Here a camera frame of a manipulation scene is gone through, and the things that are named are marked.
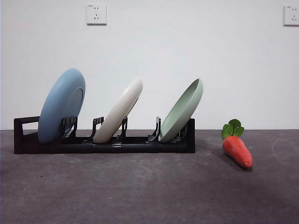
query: blue plate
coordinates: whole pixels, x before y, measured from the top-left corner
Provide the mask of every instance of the blue plate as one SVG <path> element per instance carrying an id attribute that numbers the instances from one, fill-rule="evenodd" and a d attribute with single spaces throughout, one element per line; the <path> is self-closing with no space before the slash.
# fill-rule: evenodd
<path id="1" fill-rule="evenodd" d="M 63 118 L 77 117 L 85 95 L 85 80 L 77 69 L 69 69 L 56 81 L 43 105 L 38 122 L 38 140 L 48 143 L 61 135 Z M 72 126 L 66 127 L 66 135 Z"/>

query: dish rack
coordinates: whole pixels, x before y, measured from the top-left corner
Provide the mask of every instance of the dish rack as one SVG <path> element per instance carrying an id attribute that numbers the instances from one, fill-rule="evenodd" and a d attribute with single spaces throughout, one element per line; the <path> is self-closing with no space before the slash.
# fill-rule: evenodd
<path id="1" fill-rule="evenodd" d="M 77 117 L 61 120 L 61 138 L 47 144 L 38 141 L 37 132 L 24 134 L 23 124 L 39 121 L 37 117 L 14 119 L 14 153 L 15 154 L 86 154 L 86 153 L 195 153 L 195 122 L 189 119 L 184 128 L 170 142 L 159 143 L 161 119 L 157 117 L 156 129 L 148 136 L 126 136 L 128 118 L 121 124 L 121 134 L 112 137 L 107 143 L 94 144 L 93 137 L 96 126 L 104 122 L 104 117 L 93 119 L 91 136 L 79 137 L 77 132 Z M 73 125 L 69 135 L 63 137 L 66 125 Z"/>

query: toy carrot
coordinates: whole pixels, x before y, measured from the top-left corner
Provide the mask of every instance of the toy carrot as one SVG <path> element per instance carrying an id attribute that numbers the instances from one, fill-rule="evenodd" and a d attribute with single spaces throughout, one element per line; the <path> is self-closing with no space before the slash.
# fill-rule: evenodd
<path id="1" fill-rule="evenodd" d="M 241 122 L 237 119 L 229 121 L 223 126 L 221 132 L 224 151 L 232 157 L 240 166 L 249 168 L 252 166 L 252 156 L 245 147 L 244 142 L 239 138 L 244 131 Z"/>

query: green leaf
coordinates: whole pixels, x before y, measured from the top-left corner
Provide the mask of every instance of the green leaf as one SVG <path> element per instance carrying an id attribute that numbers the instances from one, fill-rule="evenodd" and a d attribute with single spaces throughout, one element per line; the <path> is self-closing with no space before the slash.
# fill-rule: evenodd
<path id="1" fill-rule="evenodd" d="M 241 122 L 237 119 L 230 120 L 228 124 L 225 124 L 222 129 L 222 139 L 224 140 L 228 136 L 240 137 L 244 132 L 244 127 L 241 126 Z"/>

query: wall socket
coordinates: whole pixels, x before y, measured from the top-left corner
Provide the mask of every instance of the wall socket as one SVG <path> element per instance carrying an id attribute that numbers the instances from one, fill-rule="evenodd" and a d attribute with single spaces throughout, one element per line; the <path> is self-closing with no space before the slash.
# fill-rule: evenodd
<path id="1" fill-rule="evenodd" d="M 284 6 L 284 25 L 299 26 L 299 5 Z"/>
<path id="2" fill-rule="evenodd" d="M 107 25 L 107 5 L 87 4 L 86 23 L 88 25 Z"/>

